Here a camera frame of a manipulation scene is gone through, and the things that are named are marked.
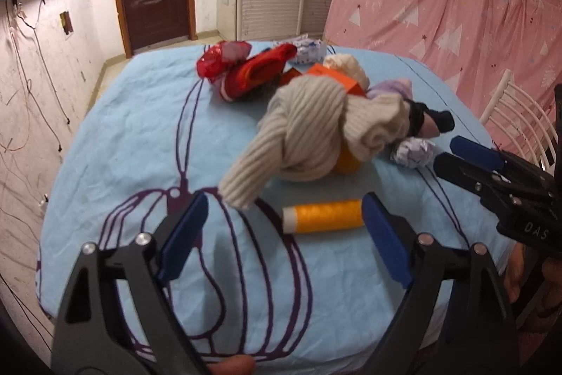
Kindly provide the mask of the person's right hand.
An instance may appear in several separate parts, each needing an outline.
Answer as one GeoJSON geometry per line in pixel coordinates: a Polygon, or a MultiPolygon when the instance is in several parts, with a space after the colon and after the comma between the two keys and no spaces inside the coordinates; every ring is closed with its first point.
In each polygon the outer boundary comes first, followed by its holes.
{"type": "MultiPolygon", "coordinates": [[[[512,249],[504,275],[504,287],[511,303],[518,299],[521,286],[524,283],[526,258],[526,246],[517,243],[512,249]]],[[[540,307],[544,310],[557,308],[558,305],[561,305],[561,260],[547,259],[542,265],[542,274],[547,288],[540,307]]]]}

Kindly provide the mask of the person's left hand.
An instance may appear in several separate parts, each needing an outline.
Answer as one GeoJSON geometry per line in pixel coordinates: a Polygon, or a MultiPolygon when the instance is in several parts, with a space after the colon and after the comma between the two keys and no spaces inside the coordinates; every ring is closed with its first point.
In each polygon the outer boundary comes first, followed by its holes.
{"type": "Polygon", "coordinates": [[[235,355],[219,363],[208,365],[213,375],[253,375],[255,361],[247,355],[235,355]]]}

